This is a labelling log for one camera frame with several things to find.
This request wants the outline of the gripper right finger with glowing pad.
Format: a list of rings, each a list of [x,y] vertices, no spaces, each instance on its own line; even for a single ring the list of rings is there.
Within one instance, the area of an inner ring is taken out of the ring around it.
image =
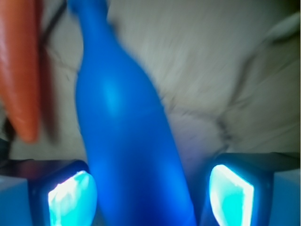
[[[299,153],[223,153],[207,173],[202,226],[298,226]]]

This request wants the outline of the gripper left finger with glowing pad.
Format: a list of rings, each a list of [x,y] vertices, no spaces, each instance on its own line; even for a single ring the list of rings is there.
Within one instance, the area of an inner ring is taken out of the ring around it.
[[[84,161],[0,163],[2,226],[90,226],[96,208],[96,183]]]

